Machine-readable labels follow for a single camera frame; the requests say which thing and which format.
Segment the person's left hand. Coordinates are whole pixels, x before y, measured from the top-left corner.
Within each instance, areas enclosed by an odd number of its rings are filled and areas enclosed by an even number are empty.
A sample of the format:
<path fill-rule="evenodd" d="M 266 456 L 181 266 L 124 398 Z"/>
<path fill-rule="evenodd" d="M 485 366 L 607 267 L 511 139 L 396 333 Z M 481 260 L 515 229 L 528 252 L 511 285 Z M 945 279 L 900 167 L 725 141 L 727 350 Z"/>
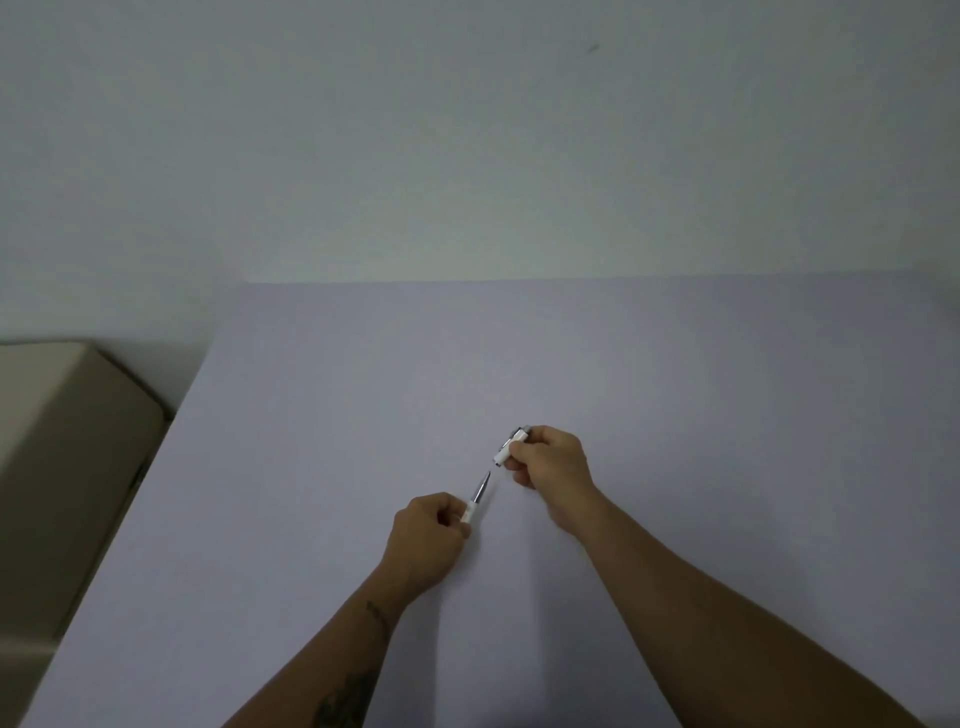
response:
<path fill-rule="evenodd" d="M 433 521 L 429 494 L 417 496 L 396 512 L 378 570 L 411 603 L 447 577 L 467 540 Z"/>

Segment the person's right hand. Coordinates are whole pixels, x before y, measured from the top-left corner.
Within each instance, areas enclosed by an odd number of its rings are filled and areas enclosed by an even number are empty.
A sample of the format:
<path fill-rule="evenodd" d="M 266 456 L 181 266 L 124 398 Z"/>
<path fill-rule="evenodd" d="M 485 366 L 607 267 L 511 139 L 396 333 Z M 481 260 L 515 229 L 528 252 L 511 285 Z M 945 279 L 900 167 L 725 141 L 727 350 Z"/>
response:
<path fill-rule="evenodd" d="M 582 540 L 585 529 L 604 501 L 587 455 L 574 434 L 556 428 L 553 472 L 549 485 L 536 491 L 559 528 Z"/>

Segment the white pen cap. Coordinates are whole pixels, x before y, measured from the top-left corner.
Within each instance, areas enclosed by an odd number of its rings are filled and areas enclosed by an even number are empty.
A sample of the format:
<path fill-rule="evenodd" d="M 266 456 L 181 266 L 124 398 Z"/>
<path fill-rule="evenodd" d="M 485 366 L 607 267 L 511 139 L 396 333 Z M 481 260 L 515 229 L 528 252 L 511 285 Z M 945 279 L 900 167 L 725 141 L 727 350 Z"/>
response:
<path fill-rule="evenodd" d="M 531 427 L 527 425 L 519 426 L 514 429 L 506 441 L 498 448 L 497 453 L 493 456 L 493 463 L 495 467 L 502 468 L 507 460 L 511 457 L 512 443 L 525 442 L 529 438 L 530 433 Z"/>

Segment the white pen body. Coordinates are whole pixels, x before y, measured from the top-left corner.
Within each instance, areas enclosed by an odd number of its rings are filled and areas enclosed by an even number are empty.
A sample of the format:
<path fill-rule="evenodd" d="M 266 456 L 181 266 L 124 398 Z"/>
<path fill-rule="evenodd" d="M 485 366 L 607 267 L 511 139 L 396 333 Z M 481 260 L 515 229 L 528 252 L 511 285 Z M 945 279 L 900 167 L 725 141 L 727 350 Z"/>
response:
<path fill-rule="evenodd" d="M 460 516 L 461 524 L 469 525 L 472 522 L 476 510 L 488 490 L 491 477 L 492 472 L 489 470 L 465 502 L 462 515 Z"/>

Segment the person's right forearm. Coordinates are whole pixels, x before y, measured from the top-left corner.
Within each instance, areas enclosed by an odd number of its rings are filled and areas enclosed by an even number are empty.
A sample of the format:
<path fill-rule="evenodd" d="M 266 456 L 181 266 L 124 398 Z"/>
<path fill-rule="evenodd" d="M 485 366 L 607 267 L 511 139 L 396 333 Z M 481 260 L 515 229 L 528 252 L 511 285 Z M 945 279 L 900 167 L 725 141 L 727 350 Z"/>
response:
<path fill-rule="evenodd" d="M 681 558 L 596 488 L 568 520 L 683 728 L 926 728 L 846 662 Z"/>

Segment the person's left forearm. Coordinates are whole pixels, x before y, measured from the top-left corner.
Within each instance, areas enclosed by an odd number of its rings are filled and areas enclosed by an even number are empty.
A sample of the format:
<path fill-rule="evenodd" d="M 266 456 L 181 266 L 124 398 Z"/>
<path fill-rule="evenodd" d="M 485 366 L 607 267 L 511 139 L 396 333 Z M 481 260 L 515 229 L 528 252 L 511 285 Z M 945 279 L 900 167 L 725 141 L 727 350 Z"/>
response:
<path fill-rule="evenodd" d="M 222 728 L 363 728 L 391 639 L 412 602 L 382 563 Z"/>

